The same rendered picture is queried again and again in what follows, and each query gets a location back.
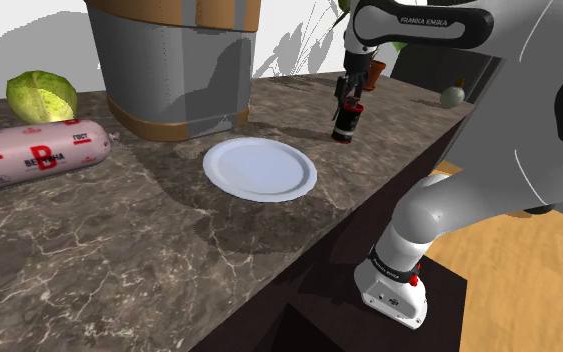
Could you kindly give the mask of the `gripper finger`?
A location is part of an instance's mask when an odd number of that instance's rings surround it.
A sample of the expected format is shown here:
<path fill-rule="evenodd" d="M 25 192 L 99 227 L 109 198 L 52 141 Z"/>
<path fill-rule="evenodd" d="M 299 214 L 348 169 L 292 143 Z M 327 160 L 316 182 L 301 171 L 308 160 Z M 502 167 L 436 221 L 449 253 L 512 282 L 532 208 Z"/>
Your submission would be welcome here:
<path fill-rule="evenodd" d="M 333 121 L 335 121 L 337 119 L 341 108 L 344 106 L 346 96 L 347 96 L 347 92 L 346 92 L 347 83 L 348 83 L 348 77 L 347 76 L 339 76 L 337 78 L 336 88 L 335 88 L 335 92 L 334 92 L 334 97 L 337 100 L 337 107 L 336 107 L 335 113 L 332 117 Z"/>
<path fill-rule="evenodd" d="M 363 75 L 351 75 L 348 80 L 348 96 L 347 103 L 349 106 L 356 106 L 362 95 L 362 90 L 364 86 L 364 76 Z"/>

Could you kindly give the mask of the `potted plant in terracotta pot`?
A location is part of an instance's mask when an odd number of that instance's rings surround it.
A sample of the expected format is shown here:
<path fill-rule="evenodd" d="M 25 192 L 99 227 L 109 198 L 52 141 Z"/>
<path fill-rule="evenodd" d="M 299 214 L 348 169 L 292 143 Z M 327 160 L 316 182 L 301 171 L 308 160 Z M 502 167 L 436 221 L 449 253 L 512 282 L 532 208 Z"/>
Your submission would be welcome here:
<path fill-rule="evenodd" d="M 350 11 L 350 0 L 338 0 L 338 7 L 342 11 L 342 14 L 333 23 L 332 28 L 339 24 L 345 16 Z M 376 49 L 370 55 L 370 65 L 368 69 L 367 78 L 365 84 L 363 85 L 364 91 L 373 91 L 376 89 L 376 82 L 380 77 L 382 71 L 386 68 L 386 64 L 377 60 L 376 56 L 379 53 L 380 47 L 377 46 Z"/>

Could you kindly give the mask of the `black cabinet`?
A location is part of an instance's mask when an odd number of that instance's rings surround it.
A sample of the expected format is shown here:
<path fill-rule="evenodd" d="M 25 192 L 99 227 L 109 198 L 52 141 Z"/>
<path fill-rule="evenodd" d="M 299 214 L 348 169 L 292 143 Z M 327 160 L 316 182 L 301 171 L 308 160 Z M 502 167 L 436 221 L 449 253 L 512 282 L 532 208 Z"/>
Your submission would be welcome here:
<path fill-rule="evenodd" d="M 437 93 L 463 78 L 465 101 L 474 104 L 500 61 L 459 49 L 409 44 L 400 51 L 390 77 Z"/>

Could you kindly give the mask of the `round grey bottle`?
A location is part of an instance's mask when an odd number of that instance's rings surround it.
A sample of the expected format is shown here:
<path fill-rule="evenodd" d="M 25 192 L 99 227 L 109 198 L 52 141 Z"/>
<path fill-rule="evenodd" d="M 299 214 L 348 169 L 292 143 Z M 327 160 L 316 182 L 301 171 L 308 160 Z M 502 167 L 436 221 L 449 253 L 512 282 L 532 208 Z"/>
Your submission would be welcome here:
<path fill-rule="evenodd" d="M 465 79 L 460 78 L 453 86 L 444 89 L 440 95 L 441 106 L 450 109 L 460 105 L 465 99 L 464 84 Z"/>

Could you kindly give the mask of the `pink packaged sausage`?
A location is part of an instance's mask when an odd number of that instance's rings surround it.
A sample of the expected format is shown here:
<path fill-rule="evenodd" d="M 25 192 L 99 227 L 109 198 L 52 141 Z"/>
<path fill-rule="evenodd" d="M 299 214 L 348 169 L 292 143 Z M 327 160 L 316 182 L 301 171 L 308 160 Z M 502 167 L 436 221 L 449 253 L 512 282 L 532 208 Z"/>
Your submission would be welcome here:
<path fill-rule="evenodd" d="M 111 151 L 111 138 L 89 120 L 0 130 L 0 187 L 96 165 Z"/>

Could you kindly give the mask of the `white plate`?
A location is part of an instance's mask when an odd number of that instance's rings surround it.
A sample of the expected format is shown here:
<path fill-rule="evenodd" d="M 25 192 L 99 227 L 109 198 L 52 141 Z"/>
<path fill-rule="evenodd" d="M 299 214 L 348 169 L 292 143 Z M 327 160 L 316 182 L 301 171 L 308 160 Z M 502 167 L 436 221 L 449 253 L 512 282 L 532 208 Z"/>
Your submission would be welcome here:
<path fill-rule="evenodd" d="M 300 198 L 314 188 L 318 178 L 314 163 L 298 149 L 255 137 L 213 146 L 203 158 L 203 170 L 222 191 L 259 203 Z"/>

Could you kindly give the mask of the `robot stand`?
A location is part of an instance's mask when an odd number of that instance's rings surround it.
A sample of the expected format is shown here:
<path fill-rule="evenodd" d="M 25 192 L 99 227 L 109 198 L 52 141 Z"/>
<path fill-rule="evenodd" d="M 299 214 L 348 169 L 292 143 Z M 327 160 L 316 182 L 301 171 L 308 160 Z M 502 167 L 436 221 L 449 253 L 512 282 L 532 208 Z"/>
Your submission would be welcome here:
<path fill-rule="evenodd" d="M 313 265 L 290 304 L 339 352 L 459 352 L 467 281 L 424 256 L 427 316 L 411 330 L 362 302 L 354 263 Z"/>

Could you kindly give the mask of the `large grey and wood bin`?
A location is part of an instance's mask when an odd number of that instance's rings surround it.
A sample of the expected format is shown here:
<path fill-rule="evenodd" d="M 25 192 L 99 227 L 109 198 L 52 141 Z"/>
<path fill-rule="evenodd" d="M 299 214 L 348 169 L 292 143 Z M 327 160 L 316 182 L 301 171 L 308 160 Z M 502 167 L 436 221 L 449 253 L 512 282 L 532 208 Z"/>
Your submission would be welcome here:
<path fill-rule="evenodd" d="M 113 116 L 183 141 L 247 123 L 261 0 L 84 0 Z"/>

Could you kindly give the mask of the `black canister with red cap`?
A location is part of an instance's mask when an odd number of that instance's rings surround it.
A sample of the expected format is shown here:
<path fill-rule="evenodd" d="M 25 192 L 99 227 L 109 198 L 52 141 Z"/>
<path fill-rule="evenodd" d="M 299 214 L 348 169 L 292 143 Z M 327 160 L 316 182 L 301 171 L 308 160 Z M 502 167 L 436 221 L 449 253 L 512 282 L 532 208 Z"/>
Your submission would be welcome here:
<path fill-rule="evenodd" d="M 350 143 L 363 110 L 359 103 L 350 105 L 346 102 L 337 113 L 331 138 L 339 143 Z"/>

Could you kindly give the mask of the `green cabbage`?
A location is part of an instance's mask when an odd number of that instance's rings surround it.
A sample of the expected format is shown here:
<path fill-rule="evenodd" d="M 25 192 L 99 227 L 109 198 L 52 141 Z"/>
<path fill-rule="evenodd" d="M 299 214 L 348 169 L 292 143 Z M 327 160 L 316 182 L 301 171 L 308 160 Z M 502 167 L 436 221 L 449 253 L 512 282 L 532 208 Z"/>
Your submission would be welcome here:
<path fill-rule="evenodd" d="M 27 71 L 7 81 L 6 99 L 14 115 L 26 124 L 72 120 L 77 92 L 64 77 L 41 70 Z"/>

